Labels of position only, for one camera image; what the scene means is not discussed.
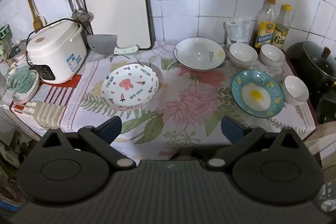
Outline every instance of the green basket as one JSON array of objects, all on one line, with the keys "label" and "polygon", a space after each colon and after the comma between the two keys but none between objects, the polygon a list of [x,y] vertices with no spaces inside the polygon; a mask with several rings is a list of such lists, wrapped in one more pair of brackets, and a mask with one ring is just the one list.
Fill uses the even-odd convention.
[{"label": "green basket", "polygon": [[33,86],[33,77],[28,66],[19,68],[9,79],[8,90],[15,90],[18,93],[26,93]]}]

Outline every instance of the blue plate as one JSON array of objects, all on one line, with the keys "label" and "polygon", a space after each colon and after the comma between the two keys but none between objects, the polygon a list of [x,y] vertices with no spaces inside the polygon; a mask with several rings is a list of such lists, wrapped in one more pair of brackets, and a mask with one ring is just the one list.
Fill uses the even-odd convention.
[{"label": "blue plate", "polygon": [[252,116],[270,118],[284,107],[284,94],[269,75],[257,70],[244,70],[233,77],[231,92],[237,105]]}]

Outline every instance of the plate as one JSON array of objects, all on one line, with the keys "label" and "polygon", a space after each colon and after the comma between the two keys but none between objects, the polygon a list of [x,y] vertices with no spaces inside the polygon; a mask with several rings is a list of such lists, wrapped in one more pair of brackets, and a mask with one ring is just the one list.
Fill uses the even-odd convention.
[{"label": "plate", "polygon": [[101,87],[101,96],[114,110],[134,110],[154,97],[158,85],[159,79],[150,67],[129,64],[106,77]]},{"label": "plate", "polygon": [[244,70],[233,77],[232,96],[245,112],[258,118],[270,118],[284,107],[284,94],[269,75],[257,70]]},{"label": "plate", "polygon": [[179,42],[173,50],[179,63],[189,69],[211,70],[225,61],[225,51],[217,42],[207,38],[188,38]]},{"label": "plate", "polygon": [[18,93],[14,91],[13,102],[16,104],[24,104],[33,98],[37,90],[39,89],[40,75],[36,70],[30,70],[31,76],[33,77],[33,85],[26,93]]}]

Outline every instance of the white plate with heart pattern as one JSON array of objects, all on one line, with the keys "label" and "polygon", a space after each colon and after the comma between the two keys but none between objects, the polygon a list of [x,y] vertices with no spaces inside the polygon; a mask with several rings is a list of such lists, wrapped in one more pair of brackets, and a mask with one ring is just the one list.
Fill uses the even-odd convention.
[{"label": "white plate with heart pattern", "polygon": [[101,96],[114,110],[134,110],[148,103],[158,86],[159,79],[150,67],[129,64],[106,76]]}]

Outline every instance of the cleaver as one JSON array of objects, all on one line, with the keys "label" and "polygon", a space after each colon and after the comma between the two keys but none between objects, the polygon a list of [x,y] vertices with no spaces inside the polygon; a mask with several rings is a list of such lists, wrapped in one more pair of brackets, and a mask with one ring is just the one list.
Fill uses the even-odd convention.
[{"label": "cleaver", "polygon": [[92,34],[87,36],[87,43],[91,50],[104,55],[130,54],[139,50],[138,45],[119,48],[117,38],[118,36],[115,34]]}]

